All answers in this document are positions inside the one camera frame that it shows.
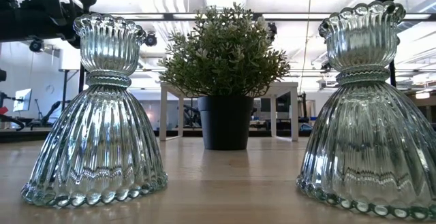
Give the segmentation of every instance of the green leaves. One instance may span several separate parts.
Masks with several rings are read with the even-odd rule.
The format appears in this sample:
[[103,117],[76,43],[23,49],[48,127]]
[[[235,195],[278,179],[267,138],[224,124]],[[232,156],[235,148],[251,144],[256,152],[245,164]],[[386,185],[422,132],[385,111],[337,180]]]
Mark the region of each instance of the green leaves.
[[289,74],[283,51],[273,50],[263,18],[252,21],[251,10],[240,5],[218,11],[208,7],[196,16],[194,32],[173,33],[167,70],[161,80],[188,97],[246,95],[259,97],[272,81]]

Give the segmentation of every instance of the fluorescent light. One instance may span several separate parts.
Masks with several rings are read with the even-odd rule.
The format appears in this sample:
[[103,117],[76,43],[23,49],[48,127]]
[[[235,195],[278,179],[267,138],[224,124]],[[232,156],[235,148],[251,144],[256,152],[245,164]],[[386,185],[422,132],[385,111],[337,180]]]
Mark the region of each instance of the fluorescent light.
[[430,16],[430,14],[406,14],[404,20],[424,20],[428,19]]
[[160,91],[161,88],[160,87],[151,87],[151,88],[138,88],[138,87],[133,87],[133,88],[127,88],[127,90],[129,91]]
[[428,93],[428,92],[416,93],[415,97],[416,97],[416,99],[427,99],[430,97],[430,93]]
[[430,4],[430,5],[428,5],[428,6],[425,7],[424,9],[421,9],[420,12],[425,12],[425,11],[427,11],[428,9],[434,7],[435,5],[436,5],[436,2],[434,2],[434,3]]
[[174,19],[179,20],[191,20],[196,18],[196,14],[173,14],[172,17]]
[[268,19],[284,19],[284,20],[293,20],[293,19],[324,19],[328,18],[330,14],[305,14],[305,13],[292,13],[292,14],[282,14],[282,13],[276,13],[276,14],[263,14],[266,20]]
[[141,19],[162,20],[162,19],[164,19],[163,14],[111,14],[111,15],[114,17],[128,18],[129,20],[141,20]]

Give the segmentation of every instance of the light wood tabletop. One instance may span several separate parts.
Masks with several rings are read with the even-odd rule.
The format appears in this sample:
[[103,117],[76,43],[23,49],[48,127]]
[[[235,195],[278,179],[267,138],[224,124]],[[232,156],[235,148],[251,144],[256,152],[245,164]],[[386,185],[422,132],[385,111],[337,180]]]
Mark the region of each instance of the light wood tabletop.
[[45,208],[20,198],[42,142],[0,144],[0,223],[402,223],[354,214],[300,193],[307,139],[250,138],[246,151],[204,150],[201,138],[163,142],[169,182],[158,193],[106,206]]

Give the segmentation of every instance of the computer monitor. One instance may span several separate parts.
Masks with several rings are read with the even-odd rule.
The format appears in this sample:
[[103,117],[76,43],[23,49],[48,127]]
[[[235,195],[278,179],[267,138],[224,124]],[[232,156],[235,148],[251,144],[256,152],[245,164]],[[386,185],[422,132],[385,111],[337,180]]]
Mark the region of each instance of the computer monitor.
[[25,89],[15,92],[14,112],[28,111],[30,108],[30,98],[32,89]]

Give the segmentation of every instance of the ribbed glass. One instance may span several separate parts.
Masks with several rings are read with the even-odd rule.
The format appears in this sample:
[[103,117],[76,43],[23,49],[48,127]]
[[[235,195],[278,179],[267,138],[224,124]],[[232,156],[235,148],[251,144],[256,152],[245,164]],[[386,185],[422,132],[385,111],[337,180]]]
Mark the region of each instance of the ribbed glass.
[[164,188],[159,146],[139,101],[127,91],[146,33],[99,14],[76,19],[89,88],[62,112],[21,195],[38,206],[108,204]]
[[360,4],[320,26],[341,87],[320,112],[297,178],[303,193],[357,212],[436,219],[436,133],[385,82],[405,11]]

